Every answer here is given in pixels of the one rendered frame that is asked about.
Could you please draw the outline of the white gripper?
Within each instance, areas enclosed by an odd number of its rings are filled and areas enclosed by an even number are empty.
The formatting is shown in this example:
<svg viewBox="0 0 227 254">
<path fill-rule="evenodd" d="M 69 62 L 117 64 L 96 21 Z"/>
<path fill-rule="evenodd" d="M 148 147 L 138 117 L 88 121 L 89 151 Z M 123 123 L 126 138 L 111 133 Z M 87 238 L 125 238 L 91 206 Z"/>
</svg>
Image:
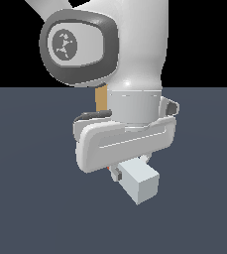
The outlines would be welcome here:
<svg viewBox="0 0 227 254">
<path fill-rule="evenodd" d="M 162 96 L 160 118 L 138 132 L 130 132 L 124 123 L 110 117 L 75 120 L 72 128 L 79 168 L 91 173 L 111 166 L 112 180 L 120 181 L 135 204 L 152 198 L 158 192 L 160 174 L 136 157 L 151 155 L 170 146 L 178 111 L 177 102 Z"/>
</svg>

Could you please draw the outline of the tan wooden box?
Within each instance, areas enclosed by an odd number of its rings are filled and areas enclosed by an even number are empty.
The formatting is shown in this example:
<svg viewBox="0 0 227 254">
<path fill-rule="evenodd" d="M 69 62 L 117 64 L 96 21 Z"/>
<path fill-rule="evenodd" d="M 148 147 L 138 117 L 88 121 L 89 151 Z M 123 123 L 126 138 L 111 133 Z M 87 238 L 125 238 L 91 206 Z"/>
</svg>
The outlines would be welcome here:
<svg viewBox="0 0 227 254">
<path fill-rule="evenodd" d="M 107 109 L 107 85 L 104 84 L 101 87 L 95 88 L 95 104 L 96 110 L 106 110 Z"/>
</svg>

